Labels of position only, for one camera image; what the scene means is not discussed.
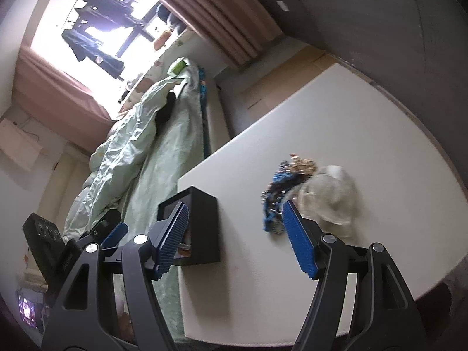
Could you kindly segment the white wall socket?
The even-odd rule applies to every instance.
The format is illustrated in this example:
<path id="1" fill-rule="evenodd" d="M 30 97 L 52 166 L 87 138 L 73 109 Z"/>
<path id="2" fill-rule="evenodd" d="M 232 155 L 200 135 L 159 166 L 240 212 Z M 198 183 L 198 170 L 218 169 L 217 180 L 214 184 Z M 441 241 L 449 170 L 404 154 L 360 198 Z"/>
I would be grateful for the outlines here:
<path id="1" fill-rule="evenodd" d="M 284 11 L 289 11 L 290 9 L 288 8 L 287 4 L 283 1 L 277 1 L 278 6 L 284 10 Z"/>

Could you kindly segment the light green crumpled duvet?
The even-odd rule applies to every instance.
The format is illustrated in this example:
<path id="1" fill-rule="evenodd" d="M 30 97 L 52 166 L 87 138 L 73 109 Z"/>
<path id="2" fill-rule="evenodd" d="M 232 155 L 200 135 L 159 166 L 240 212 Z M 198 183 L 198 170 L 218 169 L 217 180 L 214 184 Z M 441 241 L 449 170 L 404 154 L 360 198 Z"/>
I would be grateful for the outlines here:
<path id="1" fill-rule="evenodd" d="M 156 137 L 156 114 L 167 105 L 167 94 L 185 81 L 168 76 L 154 83 L 91 155 L 90 175 L 65 220 L 65 240 L 78 239 L 122 198 Z"/>

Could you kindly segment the black garment on bed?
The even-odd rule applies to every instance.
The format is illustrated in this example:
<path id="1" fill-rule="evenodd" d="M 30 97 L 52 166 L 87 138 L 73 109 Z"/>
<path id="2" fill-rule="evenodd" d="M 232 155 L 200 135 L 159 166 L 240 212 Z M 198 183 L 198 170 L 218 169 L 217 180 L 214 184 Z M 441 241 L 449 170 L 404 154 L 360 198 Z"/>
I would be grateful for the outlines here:
<path id="1" fill-rule="evenodd" d="M 169 121 L 171 118 L 172 111 L 174 109 L 176 102 L 176 95 L 173 91 L 169 91 L 167 93 L 167 101 L 163 108 L 161 108 L 155 117 L 156 123 L 156 131 L 160 132 L 160 130 L 164 127 L 164 125 Z"/>

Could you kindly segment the flattened cardboard sheet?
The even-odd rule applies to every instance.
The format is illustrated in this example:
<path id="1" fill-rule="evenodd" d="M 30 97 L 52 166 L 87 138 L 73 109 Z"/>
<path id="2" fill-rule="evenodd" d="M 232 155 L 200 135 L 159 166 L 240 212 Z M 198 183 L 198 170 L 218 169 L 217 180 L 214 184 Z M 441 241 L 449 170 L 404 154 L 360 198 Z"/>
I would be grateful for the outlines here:
<path id="1" fill-rule="evenodd" d="M 318 48 L 302 48 L 243 92 L 248 117 L 259 120 L 335 63 Z"/>

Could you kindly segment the dark pillows on sill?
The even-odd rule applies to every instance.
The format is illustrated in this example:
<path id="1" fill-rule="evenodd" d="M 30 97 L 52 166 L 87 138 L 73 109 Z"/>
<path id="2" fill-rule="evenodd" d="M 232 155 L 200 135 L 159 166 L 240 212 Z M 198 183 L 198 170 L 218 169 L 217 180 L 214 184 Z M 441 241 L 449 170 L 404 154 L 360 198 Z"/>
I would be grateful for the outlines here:
<path id="1" fill-rule="evenodd" d="M 187 25 L 174 13 L 172 13 L 164 4 L 158 4 L 156 8 L 156 16 L 162 21 L 170 30 L 175 31 L 180 35 L 187 27 Z"/>

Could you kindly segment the green bed mattress sheet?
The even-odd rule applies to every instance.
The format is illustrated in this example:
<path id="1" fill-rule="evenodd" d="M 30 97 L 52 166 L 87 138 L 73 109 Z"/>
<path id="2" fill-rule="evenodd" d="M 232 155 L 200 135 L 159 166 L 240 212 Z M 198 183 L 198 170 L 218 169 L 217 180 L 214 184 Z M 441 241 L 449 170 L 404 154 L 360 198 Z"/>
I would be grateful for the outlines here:
<path id="1" fill-rule="evenodd" d="M 145 234 L 157 220 L 158 205 L 174 196 L 178 179 L 205 157 L 200 83 L 185 78 L 167 122 L 156 135 L 136 180 L 121 204 L 128 234 L 123 242 Z"/>

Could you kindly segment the green box on bed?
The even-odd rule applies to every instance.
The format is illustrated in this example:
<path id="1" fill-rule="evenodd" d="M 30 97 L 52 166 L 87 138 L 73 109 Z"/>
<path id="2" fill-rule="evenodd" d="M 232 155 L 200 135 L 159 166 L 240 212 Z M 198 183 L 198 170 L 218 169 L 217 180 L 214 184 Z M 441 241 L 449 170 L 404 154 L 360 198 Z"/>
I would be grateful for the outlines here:
<path id="1" fill-rule="evenodd" d="M 184 57 L 177 58 L 169 67 L 168 74 L 171 77 L 177 77 L 186 68 L 187 63 Z"/>

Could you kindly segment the floral window seat cushion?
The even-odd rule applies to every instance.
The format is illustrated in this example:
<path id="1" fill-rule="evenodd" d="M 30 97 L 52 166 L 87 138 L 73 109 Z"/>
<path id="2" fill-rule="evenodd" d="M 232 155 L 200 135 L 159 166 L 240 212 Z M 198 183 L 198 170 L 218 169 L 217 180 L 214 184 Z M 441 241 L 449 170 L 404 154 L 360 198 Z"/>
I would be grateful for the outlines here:
<path id="1" fill-rule="evenodd" d="M 170 57 L 175 55 L 179 47 L 196 36 L 197 34 L 192 29 L 186 29 L 175 40 L 168 40 L 167 43 L 157 51 L 158 57 L 156 61 L 136 79 L 132 89 L 130 89 L 128 95 L 121 103 L 121 107 L 117 113 L 119 118 L 125 116 L 137 102 L 140 102 L 141 98 L 153 84 L 167 78 L 169 66 L 174 62 L 174 60 L 170 60 Z"/>

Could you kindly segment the phone with lit screen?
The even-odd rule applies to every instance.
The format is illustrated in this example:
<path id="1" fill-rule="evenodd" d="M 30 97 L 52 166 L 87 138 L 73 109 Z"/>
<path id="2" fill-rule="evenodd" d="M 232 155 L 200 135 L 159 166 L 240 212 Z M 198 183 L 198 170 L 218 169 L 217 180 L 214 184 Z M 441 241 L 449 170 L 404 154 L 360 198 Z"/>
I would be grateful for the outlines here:
<path id="1" fill-rule="evenodd" d="M 40 333 L 44 333 L 44 304 L 30 300 L 21 291 L 17 291 L 17 298 L 21 321 Z"/>

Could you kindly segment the clear plastic pouch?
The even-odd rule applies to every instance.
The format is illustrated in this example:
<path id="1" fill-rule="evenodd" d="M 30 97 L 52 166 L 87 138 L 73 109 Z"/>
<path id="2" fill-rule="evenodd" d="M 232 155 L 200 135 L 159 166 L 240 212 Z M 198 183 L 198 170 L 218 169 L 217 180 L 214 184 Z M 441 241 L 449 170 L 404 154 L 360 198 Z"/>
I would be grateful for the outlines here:
<path id="1" fill-rule="evenodd" d="M 316 219 L 323 232 L 353 236 L 357 190 L 349 173 L 337 165 L 323 166 L 299 189 L 297 206 L 306 219 Z"/>

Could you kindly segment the pink left curtain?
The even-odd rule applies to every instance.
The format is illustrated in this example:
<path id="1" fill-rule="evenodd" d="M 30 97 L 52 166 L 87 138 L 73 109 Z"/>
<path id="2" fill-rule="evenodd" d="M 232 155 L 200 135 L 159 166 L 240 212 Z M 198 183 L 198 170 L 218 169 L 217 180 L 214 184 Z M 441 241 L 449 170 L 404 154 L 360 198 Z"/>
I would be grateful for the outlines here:
<path id="1" fill-rule="evenodd" d="M 18 52 L 12 99 L 45 127 L 90 152 L 105 142 L 114 124 L 86 86 L 23 45 Z"/>

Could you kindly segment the pink right curtain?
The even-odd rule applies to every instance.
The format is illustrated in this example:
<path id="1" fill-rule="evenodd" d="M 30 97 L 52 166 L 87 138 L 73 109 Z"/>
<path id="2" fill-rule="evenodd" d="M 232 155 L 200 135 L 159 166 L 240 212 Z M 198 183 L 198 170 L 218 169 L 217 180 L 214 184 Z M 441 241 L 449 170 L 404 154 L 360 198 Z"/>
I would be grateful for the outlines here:
<path id="1" fill-rule="evenodd" d="M 282 29 L 258 0 L 162 0 L 232 67 L 257 58 Z"/>

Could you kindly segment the black open jewelry box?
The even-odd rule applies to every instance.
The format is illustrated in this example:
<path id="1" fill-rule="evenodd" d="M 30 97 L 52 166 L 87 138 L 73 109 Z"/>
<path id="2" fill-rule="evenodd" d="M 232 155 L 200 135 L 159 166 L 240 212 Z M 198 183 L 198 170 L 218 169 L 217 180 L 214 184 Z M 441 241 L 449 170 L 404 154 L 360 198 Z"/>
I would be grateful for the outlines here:
<path id="1" fill-rule="evenodd" d="M 179 201 L 187 206 L 189 220 L 173 264 L 185 266 L 219 262 L 221 253 L 217 199 L 191 186 L 160 203 L 157 219 L 168 219 Z"/>

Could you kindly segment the pink curtain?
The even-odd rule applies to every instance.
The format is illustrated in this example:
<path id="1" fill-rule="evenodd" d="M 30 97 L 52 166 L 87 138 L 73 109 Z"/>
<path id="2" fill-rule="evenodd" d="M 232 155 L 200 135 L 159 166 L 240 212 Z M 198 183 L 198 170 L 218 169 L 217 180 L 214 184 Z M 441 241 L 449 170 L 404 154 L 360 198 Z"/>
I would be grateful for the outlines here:
<path id="1" fill-rule="evenodd" d="M 258 0 L 162 0 L 232 67 L 257 58 L 282 29 Z"/>
<path id="2" fill-rule="evenodd" d="M 105 142 L 114 124 L 86 86 L 23 45 L 18 52 L 12 99 L 45 127 L 90 152 Z"/>

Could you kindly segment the white low table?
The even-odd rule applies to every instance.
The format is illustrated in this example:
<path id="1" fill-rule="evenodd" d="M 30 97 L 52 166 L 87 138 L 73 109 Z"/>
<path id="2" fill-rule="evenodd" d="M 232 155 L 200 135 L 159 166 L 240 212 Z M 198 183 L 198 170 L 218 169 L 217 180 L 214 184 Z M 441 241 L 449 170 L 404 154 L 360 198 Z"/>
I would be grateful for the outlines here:
<path id="1" fill-rule="evenodd" d="M 219 205 L 221 260 L 178 271 L 184 333 L 221 345 L 291 345 L 316 290 L 286 235 L 263 229 L 261 196 L 291 154 L 313 159 L 307 199 L 342 208 L 334 235 L 382 243 L 414 297 L 467 255 L 467 194 L 427 135 L 395 103 L 334 65 L 178 180 Z"/>

